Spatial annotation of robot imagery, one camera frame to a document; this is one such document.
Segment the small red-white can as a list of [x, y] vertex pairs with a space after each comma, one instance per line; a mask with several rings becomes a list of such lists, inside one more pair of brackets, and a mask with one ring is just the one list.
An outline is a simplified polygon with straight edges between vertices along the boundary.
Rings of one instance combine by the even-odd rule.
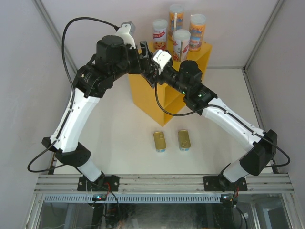
[[168, 23], [165, 19], [156, 19], [153, 24], [153, 47], [158, 50], [166, 50], [167, 48], [167, 26]]
[[187, 59], [190, 42], [190, 32], [179, 29], [173, 34], [173, 59], [177, 62], [183, 62]]

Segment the tall can with white spoon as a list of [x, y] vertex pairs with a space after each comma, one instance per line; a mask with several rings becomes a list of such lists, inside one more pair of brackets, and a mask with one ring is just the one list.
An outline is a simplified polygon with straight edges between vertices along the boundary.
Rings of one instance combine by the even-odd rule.
[[172, 41], [176, 30], [183, 28], [184, 7], [181, 4], [172, 4], [169, 7], [168, 37]]

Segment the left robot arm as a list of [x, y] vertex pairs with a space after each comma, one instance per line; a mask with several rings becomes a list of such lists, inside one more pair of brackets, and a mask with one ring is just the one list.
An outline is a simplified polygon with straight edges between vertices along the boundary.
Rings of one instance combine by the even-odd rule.
[[151, 76], [155, 73], [146, 41], [133, 46], [121, 35], [107, 35], [96, 44], [96, 53], [81, 67], [72, 82], [71, 97], [64, 115], [42, 144], [63, 164], [77, 169], [95, 191], [104, 186], [105, 174], [94, 164], [90, 151], [79, 142], [91, 112], [113, 83], [125, 74]]

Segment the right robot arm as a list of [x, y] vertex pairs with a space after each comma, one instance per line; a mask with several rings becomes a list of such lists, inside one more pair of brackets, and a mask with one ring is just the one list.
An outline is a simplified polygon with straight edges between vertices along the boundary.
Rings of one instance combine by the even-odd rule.
[[231, 110], [211, 89], [201, 81], [202, 71], [195, 61], [183, 61], [179, 70], [168, 62], [163, 70], [157, 64], [147, 64], [141, 76], [152, 88], [166, 83], [184, 95], [183, 101], [197, 113], [218, 124], [243, 147], [246, 153], [228, 164], [217, 176], [216, 186], [227, 191], [237, 186], [247, 175], [258, 176], [276, 153], [277, 134], [253, 126]]

